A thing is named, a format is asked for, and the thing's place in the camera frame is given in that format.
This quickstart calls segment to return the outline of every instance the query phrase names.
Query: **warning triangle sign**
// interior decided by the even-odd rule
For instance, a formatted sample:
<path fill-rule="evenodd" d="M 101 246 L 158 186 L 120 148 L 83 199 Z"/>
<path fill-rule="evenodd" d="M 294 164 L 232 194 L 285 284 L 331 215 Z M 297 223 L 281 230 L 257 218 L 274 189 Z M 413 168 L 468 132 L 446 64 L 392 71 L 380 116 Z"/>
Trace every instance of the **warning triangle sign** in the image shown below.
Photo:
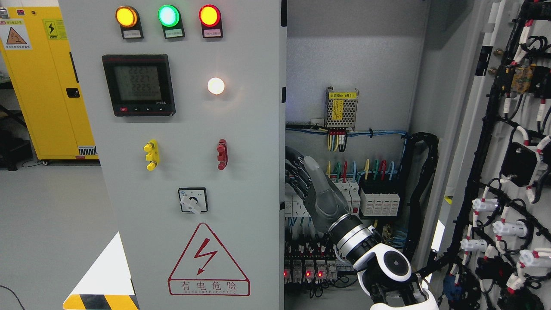
<path fill-rule="evenodd" d="M 251 284 L 206 223 L 197 225 L 168 279 L 171 295 L 249 296 Z"/>
<path fill-rule="evenodd" d="M 6 44 L 27 44 L 25 40 L 13 29 L 13 27 L 9 28 L 9 34 L 8 34 L 8 41 L 6 41 Z"/>

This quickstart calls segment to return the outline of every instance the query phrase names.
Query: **white indicator light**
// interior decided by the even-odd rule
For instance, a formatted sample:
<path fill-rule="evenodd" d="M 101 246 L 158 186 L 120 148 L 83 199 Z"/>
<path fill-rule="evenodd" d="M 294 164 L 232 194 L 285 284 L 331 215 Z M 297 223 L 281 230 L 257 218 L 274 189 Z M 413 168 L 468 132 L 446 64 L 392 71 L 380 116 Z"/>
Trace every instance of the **white indicator light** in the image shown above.
<path fill-rule="evenodd" d="M 208 80 L 208 84 L 207 84 L 208 91 L 215 95 L 221 94 L 224 91 L 225 87 L 226 85 L 224 84 L 224 81 L 222 81 L 221 78 L 212 78 Z"/>

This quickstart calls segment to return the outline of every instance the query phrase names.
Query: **yellow label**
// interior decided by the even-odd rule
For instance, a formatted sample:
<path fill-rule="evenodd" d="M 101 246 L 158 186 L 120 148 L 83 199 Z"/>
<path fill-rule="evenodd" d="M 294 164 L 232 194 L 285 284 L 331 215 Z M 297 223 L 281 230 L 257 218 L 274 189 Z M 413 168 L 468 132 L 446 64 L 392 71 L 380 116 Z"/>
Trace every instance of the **yellow label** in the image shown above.
<path fill-rule="evenodd" d="M 344 111 L 344 100 L 343 99 L 333 100 L 332 119 L 336 121 L 341 121 L 343 119 L 343 111 Z"/>
<path fill-rule="evenodd" d="M 63 19 L 43 19 L 46 36 L 50 40 L 67 40 Z"/>
<path fill-rule="evenodd" d="M 329 99 L 356 99 L 357 97 L 355 92 L 329 93 Z"/>

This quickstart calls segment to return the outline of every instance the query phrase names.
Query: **green indicator light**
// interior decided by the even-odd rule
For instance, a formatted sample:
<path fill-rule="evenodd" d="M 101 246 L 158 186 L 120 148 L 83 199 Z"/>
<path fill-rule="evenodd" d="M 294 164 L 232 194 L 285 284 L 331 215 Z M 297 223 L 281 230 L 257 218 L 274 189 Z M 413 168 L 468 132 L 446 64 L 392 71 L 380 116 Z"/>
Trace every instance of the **green indicator light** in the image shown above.
<path fill-rule="evenodd" d="M 178 10 L 168 4 L 159 8 L 159 21 L 165 27 L 174 27 L 180 21 Z"/>

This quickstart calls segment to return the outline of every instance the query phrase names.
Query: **yellow cabinet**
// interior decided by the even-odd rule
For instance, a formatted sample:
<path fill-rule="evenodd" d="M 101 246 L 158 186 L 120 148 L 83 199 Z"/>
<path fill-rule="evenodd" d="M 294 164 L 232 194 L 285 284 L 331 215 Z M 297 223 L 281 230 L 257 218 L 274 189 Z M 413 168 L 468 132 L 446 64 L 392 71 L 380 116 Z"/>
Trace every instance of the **yellow cabinet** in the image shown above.
<path fill-rule="evenodd" d="M 8 13 L 0 49 L 38 159 L 97 159 L 60 9 Z"/>

